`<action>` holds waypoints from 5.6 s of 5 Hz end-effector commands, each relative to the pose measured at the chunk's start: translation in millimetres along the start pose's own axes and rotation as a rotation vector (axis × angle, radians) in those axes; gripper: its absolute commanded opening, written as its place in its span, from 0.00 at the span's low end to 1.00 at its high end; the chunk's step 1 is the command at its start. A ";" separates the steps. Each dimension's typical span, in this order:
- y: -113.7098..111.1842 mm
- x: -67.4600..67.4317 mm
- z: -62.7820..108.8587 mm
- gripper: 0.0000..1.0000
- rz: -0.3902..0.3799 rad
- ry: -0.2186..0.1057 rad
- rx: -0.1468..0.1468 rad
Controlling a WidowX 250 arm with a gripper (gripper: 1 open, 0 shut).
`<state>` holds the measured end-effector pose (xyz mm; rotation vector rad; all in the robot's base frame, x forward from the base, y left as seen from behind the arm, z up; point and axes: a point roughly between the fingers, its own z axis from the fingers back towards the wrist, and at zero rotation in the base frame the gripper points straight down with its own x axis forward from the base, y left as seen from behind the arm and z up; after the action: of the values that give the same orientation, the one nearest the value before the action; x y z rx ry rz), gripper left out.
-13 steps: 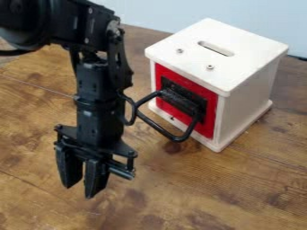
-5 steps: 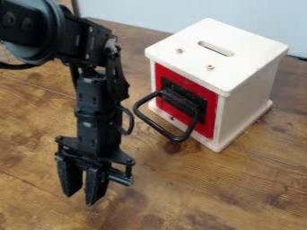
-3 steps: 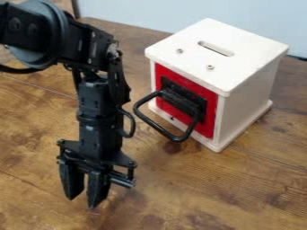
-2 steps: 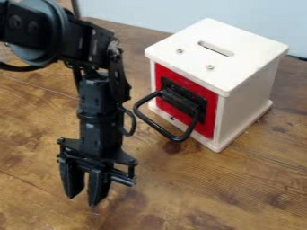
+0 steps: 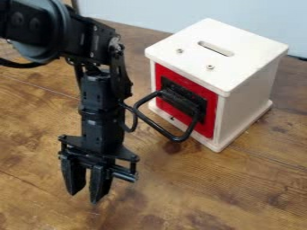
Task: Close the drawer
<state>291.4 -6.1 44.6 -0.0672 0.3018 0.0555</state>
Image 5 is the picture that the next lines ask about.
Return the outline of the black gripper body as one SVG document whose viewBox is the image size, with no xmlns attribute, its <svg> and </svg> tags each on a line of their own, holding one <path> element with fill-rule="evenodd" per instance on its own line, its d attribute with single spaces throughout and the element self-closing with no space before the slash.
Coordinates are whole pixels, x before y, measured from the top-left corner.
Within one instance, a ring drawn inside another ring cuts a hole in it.
<svg viewBox="0 0 307 230">
<path fill-rule="evenodd" d="M 118 146 L 111 152 L 101 153 L 83 147 L 82 137 L 62 135 L 59 141 L 67 153 L 75 156 L 82 161 L 82 165 L 89 168 L 95 164 L 107 164 L 111 160 L 127 161 L 130 163 L 129 168 L 113 163 L 110 166 L 111 175 L 125 181 L 135 182 L 138 180 L 137 164 L 141 158 L 125 146 Z"/>
</svg>

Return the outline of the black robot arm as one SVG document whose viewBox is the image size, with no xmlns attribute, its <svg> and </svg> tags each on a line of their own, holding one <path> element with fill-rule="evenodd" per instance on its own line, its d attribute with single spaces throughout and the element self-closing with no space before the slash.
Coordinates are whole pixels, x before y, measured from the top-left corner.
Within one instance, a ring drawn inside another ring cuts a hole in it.
<svg viewBox="0 0 307 230">
<path fill-rule="evenodd" d="M 0 66 L 34 68 L 65 58 L 74 66 L 81 90 L 82 135 L 62 135 L 59 159 L 70 194 L 85 188 L 97 203 L 113 179 L 137 179 L 138 156 L 123 146 L 133 95 L 125 45 L 115 29 L 83 17 L 61 0 L 0 0 L 0 38 L 10 40 L 29 60 L 0 57 Z"/>
</svg>

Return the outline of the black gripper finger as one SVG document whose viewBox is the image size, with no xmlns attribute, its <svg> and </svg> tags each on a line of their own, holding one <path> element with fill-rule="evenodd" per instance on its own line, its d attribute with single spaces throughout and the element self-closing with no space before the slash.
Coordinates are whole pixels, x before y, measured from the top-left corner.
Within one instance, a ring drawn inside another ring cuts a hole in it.
<svg viewBox="0 0 307 230">
<path fill-rule="evenodd" d="M 90 176 L 90 201 L 97 204 L 109 194 L 113 186 L 113 176 L 110 170 L 103 165 L 95 165 Z"/>
<path fill-rule="evenodd" d="M 67 191 L 77 195 L 87 184 L 87 169 L 73 155 L 61 155 L 61 162 Z"/>
</svg>

